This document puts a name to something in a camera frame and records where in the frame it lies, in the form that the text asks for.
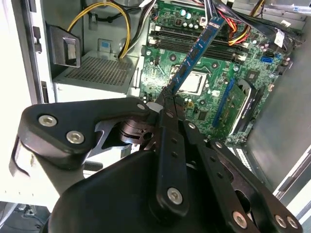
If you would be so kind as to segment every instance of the blue sata port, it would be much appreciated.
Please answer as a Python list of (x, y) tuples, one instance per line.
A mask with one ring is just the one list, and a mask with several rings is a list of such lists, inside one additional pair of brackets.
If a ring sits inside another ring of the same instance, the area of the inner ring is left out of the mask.
[(273, 62), (273, 58), (271, 57), (266, 57), (266, 56), (262, 56), (260, 61), (262, 62), (266, 62), (266, 63), (272, 63)]

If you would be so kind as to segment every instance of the floor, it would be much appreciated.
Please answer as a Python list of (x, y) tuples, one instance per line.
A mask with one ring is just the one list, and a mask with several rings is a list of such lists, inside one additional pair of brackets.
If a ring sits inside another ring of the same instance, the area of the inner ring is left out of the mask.
[[(7, 206), (6, 202), (0, 202), (0, 220), (3, 216), (3, 209)], [(5, 221), (0, 229), (0, 233), (39, 233), (41, 227), (48, 219), (50, 212), (43, 206), (31, 206), (30, 210), (24, 208), (25, 205), (19, 204), (12, 214)]]

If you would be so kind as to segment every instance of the metal bolt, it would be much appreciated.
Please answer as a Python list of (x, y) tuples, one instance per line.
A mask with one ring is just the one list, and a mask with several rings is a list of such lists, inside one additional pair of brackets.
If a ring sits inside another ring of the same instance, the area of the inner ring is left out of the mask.
[(218, 148), (222, 148), (222, 147), (223, 147), (222, 144), (221, 144), (220, 142), (215, 142), (215, 144), (216, 144), (216, 146), (217, 146)]
[(169, 188), (167, 190), (167, 196), (175, 205), (180, 205), (183, 202), (183, 196), (176, 188)]
[(57, 124), (56, 118), (50, 115), (43, 115), (39, 117), (39, 123), (46, 127), (52, 127)]
[(191, 122), (189, 122), (189, 124), (188, 124), (188, 125), (189, 125), (189, 127), (190, 127), (190, 128), (195, 129), (195, 125), (194, 125), (194, 124), (192, 124)]
[(240, 212), (234, 211), (233, 214), (232, 214), (232, 216), (233, 216), (234, 221), (235, 221), (240, 227), (242, 227), (243, 229), (246, 229), (246, 227), (247, 227), (247, 222), (246, 222), (244, 216), (243, 216)]
[(276, 215), (275, 216), (277, 223), (282, 227), (282, 228), (286, 228), (286, 223), (285, 221), (279, 216)]
[(173, 118), (173, 114), (172, 113), (167, 112), (166, 115), (168, 115), (170, 118)]
[(70, 131), (66, 134), (66, 138), (73, 144), (81, 144), (84, 142), (84, 136), (78, 131)]
[(139, 103), (139, 104), (137, 104), (137, 107), (138, 107), (138, 108), (140, 108), (140, 109), (142, 109), (142, 110), (145, 110), (144, 105), (141, 105), (140, 103)]
[(296, 229), (298, 229), (297, 223), (289, 216), (287, 216), (287, 221), (290, 223), (290, 225)]

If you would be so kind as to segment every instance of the power supply vent grille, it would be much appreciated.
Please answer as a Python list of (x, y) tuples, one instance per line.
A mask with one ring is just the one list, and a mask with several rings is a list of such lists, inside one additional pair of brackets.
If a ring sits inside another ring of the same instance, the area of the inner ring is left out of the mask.
[(87, 57), (80, 68), (74, 68), (66, 78), (78, 79), (93, 83), (122, 86), (128, 76), (131, 64)]

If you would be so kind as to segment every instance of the blue pcie slot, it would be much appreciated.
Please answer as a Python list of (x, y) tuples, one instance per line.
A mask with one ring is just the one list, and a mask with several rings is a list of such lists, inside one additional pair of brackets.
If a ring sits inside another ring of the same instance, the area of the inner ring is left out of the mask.
[(212, 17), (210, 19), (168, 85), (168, 88), (173, 91), (173, 95), (177, 93), (185, 79), (191, 73), (194, 66), (224, 25), (224, 22), (225, 20), (219, 17)]
[(225, 102), (227, 101), (229, 92), (230, 92), (230, 90), (232, 89), (233, 84), (234, 84), (234, 79), (232, 78), (231, 81), (230, 81), (230, 83), (229, 83), (229, 84), (227, 85), (227, 87), (225, 88), (225, 92), (224, 92), (223, 98), (222, 98), (222, 100), (220, 101), (220, 104), (219, 104), (219, 106), (218, 106), (218, 109), (217, 109), (217, 112), (216, 112), (216, 116), (215, 116), (215, 118), (214, 118), (214, 120), (213, 120), (213, 123), (212, 123), (212, 126), (213, 126), (213, 127), (217, 127), (217, 125), (218, 125), (219, 117), (220, 117), (220, 115), (222, 114), (222, 111), (223, 111)]

